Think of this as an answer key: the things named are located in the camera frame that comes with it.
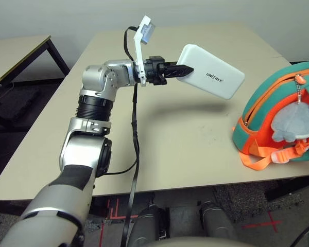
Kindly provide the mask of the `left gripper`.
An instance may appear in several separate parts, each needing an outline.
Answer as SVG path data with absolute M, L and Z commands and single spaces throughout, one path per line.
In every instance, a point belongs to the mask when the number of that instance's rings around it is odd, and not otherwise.
M 161 56 L 150 56 L 144 62 L 146 82 L 153 85 L 166 85 L 166 78 L 185 77 L 194 71 L 192 67 L 176 64 L 177 61 L 165 62 Z

